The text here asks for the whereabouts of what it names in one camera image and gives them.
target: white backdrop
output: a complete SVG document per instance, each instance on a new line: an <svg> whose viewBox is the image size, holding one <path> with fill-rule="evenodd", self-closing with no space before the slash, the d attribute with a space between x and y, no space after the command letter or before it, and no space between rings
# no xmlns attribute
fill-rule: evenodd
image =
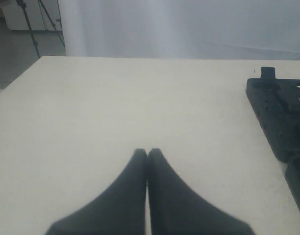
<svg viewBox="0 0 300 235"><path fill-rule="evenodd" d="M300 59L300 0L60 0L68 55Z"/></svg>

